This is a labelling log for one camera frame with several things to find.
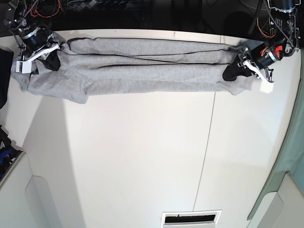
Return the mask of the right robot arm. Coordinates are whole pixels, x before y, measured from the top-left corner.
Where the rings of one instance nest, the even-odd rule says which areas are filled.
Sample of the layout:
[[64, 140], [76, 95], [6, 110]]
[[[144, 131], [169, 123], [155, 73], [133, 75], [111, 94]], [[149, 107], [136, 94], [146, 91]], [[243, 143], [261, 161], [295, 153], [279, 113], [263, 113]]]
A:
[[20, 59], [16, 62], [16, 72], [29, 74], [32, 62], [38, 60], [51, 71], [58, 71], [61, 63], [57, 52], [61, 50], [59, 40], [51, 31], [51, 24], [43, 24], [35, 19], [37, 0], [10, 0], [6, 9], [4, 24], [14, 36], [20, 49]]

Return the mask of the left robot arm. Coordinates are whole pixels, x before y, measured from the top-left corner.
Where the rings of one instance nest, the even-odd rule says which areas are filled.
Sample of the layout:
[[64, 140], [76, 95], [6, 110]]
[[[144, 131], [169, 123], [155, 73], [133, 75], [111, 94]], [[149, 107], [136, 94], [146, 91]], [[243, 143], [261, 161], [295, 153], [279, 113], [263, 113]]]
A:
[[300, 49], [296, 18], [301, 3], [300, 0], [260, 0], [248, 34], [257, 28], [266, 40], [254, 49], [244, 47], [225, 69], [223, 79], [235, 81], [239, 76], [256, 75], [263, 83], [272, 85], [273, 69], [269, 66]]

